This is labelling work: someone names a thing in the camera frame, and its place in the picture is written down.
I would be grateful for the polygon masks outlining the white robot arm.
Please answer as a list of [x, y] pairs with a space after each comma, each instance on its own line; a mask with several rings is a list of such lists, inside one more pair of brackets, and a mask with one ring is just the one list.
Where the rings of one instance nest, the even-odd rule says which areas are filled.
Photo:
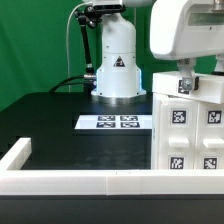
[[173, 73], [185, 95], [199, 98], [205, 81], [196, 76], [194, 60], [224, 54], [224, 0], [83, 0], [86, 16], [102, 19], [102, 64], [97, 70], [97, 98], [140, 98], [141, 72], [136, 65], [136, 30], [121, 13], [151, 6], [150, 50], [160, 60], [178, 62]]

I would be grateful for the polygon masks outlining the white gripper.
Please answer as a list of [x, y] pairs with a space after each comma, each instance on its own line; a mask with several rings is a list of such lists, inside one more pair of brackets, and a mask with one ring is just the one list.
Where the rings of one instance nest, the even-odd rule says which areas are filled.
[[178, 60], [183, 89], [194, 90], [196, 57], [218, 54], [214, 71], [224, 73], [224, 10], [215, 11], [214, 0], [157, 0], [150, 49], [157, 59]]

